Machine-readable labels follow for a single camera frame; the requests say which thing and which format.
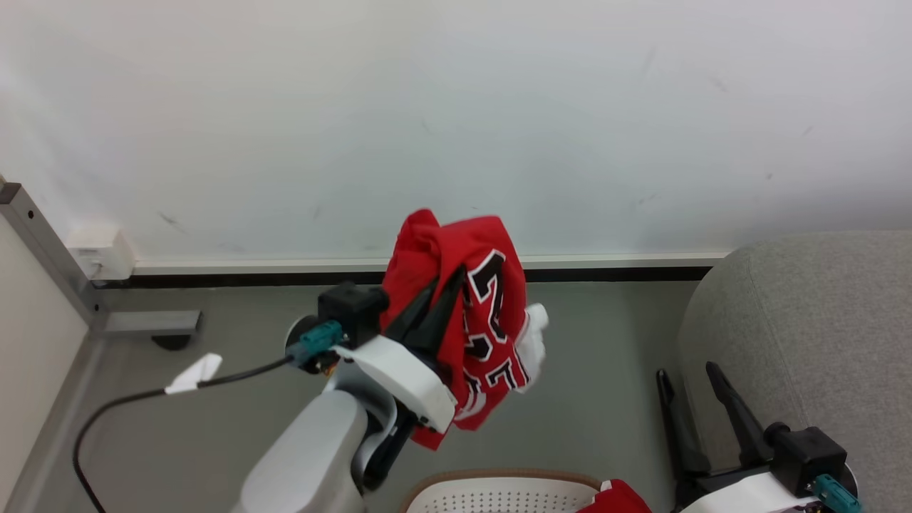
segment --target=black baseboard strip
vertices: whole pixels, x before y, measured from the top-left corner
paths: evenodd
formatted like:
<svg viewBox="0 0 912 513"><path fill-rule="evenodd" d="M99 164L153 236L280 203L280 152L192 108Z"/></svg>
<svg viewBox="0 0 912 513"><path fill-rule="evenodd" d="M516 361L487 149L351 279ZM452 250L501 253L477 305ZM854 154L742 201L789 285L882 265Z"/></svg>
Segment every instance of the black baseboard strip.
<svg viewBox="0 0 912 513"><path fill-rule="evenodd" d="M700 281L710 267L629 267L616 269L529 269L529 283L562 281ZM117 281L95 281L96 288L218 288L288 287L335 285L354 281L360 285L379 285L380 272L357 273L277 273L244 275L163 275L134 276Z"/></svg>

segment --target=white electrical outlet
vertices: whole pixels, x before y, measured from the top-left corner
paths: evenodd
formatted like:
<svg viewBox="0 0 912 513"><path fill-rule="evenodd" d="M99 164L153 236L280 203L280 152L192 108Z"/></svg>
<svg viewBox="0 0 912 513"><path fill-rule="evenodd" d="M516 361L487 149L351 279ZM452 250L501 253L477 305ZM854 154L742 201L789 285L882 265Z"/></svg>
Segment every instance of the white electrical outlet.
<svg viewBox="0 0 912 513"><path fill-rule="evenodd" d="M113 225L90 225L67 239L69 254L89 279L127 279L136 259L120 229Z"/></svg>

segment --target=teal connector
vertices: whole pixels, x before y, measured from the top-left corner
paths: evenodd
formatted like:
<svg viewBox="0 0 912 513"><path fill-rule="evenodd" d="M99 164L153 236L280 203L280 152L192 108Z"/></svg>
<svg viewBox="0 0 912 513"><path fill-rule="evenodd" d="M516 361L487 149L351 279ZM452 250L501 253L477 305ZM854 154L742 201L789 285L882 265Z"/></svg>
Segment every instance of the teal connector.
<svg viewBox="0 0 912 513"><path fill-rule="evenodd" d="M334 320L328 320L301 335L296 343L285 348L285 355L294 357L292 365L300 367L317 354L329 351L341 343L343 337L342 325Z"/></svg>
<svg viewBox="0 0 912 513"><path fill-rule="evenodd" d="M861 502L829 474L814 480L814 495L834 513L861 513Z"/></svg>

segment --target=cable clip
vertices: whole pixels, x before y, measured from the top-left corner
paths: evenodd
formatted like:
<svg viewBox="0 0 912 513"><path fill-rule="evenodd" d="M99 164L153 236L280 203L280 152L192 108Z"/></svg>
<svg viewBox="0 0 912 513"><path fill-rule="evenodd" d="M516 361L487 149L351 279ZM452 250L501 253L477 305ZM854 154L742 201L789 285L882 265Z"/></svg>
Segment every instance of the cable clip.
<svg viewBox="0 0 912 513"><path fill-rule="evenodd" d="M165 393L174 395L175 393L189 392L196 390L200 382L212 379L215 373L222 365L222 357L215 353L206 353L202 358L197 360L186 371L178 374L171 386L165 387Z"/></svg>

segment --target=white baseboard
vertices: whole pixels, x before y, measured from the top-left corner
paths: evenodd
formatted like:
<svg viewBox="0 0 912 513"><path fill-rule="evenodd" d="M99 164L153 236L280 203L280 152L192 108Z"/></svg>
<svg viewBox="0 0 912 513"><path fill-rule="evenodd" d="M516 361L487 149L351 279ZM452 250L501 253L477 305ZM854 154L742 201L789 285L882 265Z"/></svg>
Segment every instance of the white baseboard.
<svg viewBox="0 0 912 513"><path fill-rule="evenodd" d="M631 255L520 256L525 269L587 269L630 267L712 267L729 252L646 253ZM274 273L383 272L388 258L328 258L297 260L141 260L134 276L231 275Z"/></svg>

